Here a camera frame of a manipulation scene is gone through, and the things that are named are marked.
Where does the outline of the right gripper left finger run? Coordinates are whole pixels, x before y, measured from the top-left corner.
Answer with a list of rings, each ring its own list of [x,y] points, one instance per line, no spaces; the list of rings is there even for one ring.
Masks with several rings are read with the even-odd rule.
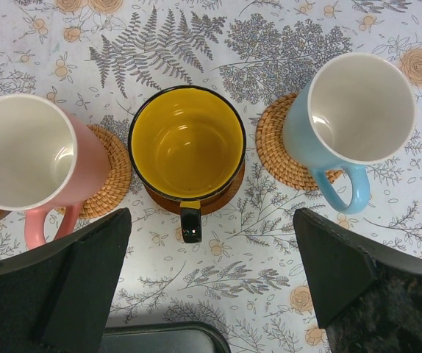
[[[130,234],[123,208],[0,260],[0,352],[97,352]]]

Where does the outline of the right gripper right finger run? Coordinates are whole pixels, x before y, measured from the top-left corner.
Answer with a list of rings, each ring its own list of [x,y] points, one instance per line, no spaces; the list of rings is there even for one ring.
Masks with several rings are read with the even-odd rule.
[[[422,259],[307,208],[293,226],[332,352],[422,352]]]

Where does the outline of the pink ceramic mug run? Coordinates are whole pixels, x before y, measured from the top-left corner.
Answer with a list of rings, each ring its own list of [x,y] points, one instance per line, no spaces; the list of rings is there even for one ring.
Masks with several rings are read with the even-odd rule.
[[[0,210],[25,213],[28,249],[45,244],[54,208],[65,208],[55,237],[72,233],[109,172],[105,148],[83,122],[39,96],[0,96]]]

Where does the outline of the light blue ceramic mug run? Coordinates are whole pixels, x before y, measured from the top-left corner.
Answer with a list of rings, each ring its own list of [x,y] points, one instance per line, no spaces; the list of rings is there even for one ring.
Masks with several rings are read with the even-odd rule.
[[[400,69],[374,54],[342,54],[297,95],[282,141],[328,203],[355,214],[370,198],[367,165],[391,158],[407,143],[415,109],[410,82]]]

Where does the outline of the yellow ceramic mug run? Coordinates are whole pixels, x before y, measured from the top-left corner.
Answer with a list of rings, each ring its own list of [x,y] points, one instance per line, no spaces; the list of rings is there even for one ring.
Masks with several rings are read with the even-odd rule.
[[[143,184],[178,202],[184,242],[201,242],[203,201],[225,190],[245,160],[246,131],[237,110],[207,88],[164,89],[135,113],[128,147]]]

